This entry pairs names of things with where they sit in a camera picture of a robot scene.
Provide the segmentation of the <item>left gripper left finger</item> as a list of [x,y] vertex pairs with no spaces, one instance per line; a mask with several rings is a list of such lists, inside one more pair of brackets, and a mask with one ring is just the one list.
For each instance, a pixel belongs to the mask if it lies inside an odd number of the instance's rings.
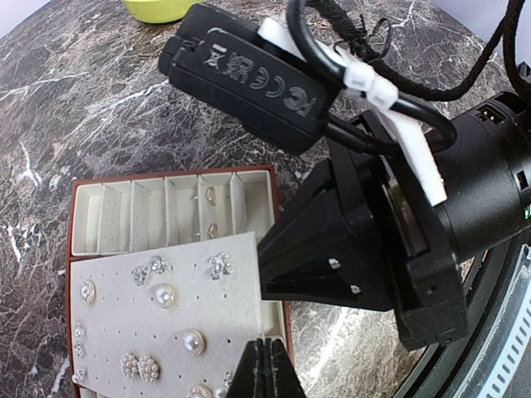
[[264,341],[249,341],[232,377],[227,398],[262,398],[265,396]]

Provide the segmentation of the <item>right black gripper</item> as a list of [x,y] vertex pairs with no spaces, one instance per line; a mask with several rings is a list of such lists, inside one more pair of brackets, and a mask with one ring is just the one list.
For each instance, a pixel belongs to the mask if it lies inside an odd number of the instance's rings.
[[460,262],[530,227],[530,107],[503,91],[452,123],[438,205],[404,158],[330,143],[258,245],[261,297],[393,310],[408,350],[466,336]]

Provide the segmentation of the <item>beige jewelry tray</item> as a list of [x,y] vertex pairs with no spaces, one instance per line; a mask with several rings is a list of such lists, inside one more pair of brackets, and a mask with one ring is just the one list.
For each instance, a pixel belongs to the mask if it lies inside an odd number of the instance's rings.
[[[217,204],[204,194],[215,187]],[[66,266],[66,319],[71,380],[77,397],[187,397],[197,385],[225,395],[250,340],[293,347],[286,303],[261,299],[256,246],[276,218],[272,166],[161,172],[77,182],[73,187]],[[207,238],[217,223],[219,237]],[[230,255],[233,272],[218,280],[208,260]],[[173,270],[136,286],[131,271],[162,256]],[[95,301],[80,301],[81,283]],[[176,305],[160,308],[152,287],[171,284]],[[183,349],[198,330],[200,356]],[[121,356],[152,357],[154,383],[125,377]]]

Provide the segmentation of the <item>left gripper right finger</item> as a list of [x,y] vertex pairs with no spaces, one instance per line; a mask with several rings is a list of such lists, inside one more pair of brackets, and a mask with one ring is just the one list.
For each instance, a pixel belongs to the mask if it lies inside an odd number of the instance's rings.
[[305,398],[293,364],[283,342],[279,339],[265,340],[264,397]]

